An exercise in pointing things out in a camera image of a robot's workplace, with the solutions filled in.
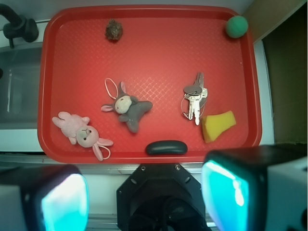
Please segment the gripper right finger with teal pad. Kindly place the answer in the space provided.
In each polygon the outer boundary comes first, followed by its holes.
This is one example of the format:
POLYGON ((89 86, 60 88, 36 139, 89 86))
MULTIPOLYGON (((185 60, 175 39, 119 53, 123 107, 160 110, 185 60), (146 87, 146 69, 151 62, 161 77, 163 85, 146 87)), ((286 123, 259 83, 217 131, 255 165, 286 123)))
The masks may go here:
POLYGON ((308 228, 305 144, 210 151, 201 170, 205 207, 221 231, 308 228))

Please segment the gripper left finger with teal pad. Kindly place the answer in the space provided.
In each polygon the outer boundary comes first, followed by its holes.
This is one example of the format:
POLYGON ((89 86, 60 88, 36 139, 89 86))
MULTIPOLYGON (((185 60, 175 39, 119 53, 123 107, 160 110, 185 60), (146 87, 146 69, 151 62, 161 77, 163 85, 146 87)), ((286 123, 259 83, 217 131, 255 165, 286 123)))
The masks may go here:
POLYGON ((0 172, 2 231, 84 231, 89 206, 87 181, 74 165, 0 172))

